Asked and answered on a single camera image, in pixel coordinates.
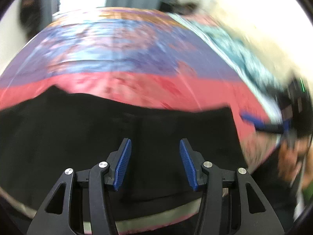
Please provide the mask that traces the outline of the operator right hand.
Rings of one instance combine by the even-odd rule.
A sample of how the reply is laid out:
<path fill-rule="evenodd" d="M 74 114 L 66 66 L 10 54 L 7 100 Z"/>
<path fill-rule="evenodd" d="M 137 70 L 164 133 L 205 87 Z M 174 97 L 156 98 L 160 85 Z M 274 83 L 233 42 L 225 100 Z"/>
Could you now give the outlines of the operator right hand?
<path fill-rule="evenodd" d="M 312 143 L 310 138 L 300 138 L 294 148 L 288 146 L 287 141 L 282 141 L 279 149 L 278 171 L 279 176 L 287 182 L 292 182 L 300 172 L 302 163 L 298 161 L 301 156 L 306 156 L 305 170 L 301 188 L 306 189 L 312 182 Z"/>

